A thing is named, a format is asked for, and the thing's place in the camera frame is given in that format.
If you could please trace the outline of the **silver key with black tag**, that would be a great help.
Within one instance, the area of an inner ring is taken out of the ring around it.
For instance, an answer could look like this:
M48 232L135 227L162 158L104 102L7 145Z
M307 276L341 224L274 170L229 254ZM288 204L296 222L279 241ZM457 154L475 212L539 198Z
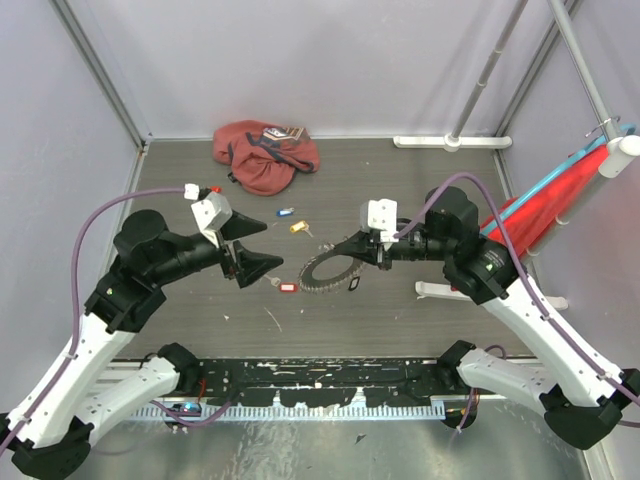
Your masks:
M354 278L349 282L348 290L349 290L349 291L355 291L355 290L358 288L358 286L359 286L360 280L361 280L361 277L360 277L360 276L354 277Z

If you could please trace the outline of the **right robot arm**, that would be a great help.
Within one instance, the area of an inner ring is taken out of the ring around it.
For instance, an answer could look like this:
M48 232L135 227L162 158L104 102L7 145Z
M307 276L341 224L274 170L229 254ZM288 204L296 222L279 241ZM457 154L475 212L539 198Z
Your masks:
M333 253L381 270L395 261L442 262L450 286L499 319L543 365L537 371L459 340L437 360L442 388L494 392L538 413L577 449L599 443L638 398L638 370L619 368L577 334L507 246L481 235L478 208L463 190L431 191L426 200L421 222L398 219L392 200L366 202L360 230Z

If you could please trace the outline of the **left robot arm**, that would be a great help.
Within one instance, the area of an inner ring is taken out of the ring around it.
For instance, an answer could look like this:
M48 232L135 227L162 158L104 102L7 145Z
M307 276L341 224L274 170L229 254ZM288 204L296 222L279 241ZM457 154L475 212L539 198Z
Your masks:
M245 288L283 264L240 242L266 230L233 212L230 226L209 239L169 230L146 209L131 214L114 238L118 252L85 303L72 337L47 374L16 408L1 416L1 443L28 477L65 479L92 447L143 405L174 392L188 396L202 379L198 359L178 343L163 346L136 372L97 395L89 390L114 357L165 302L164 286L218 265Z

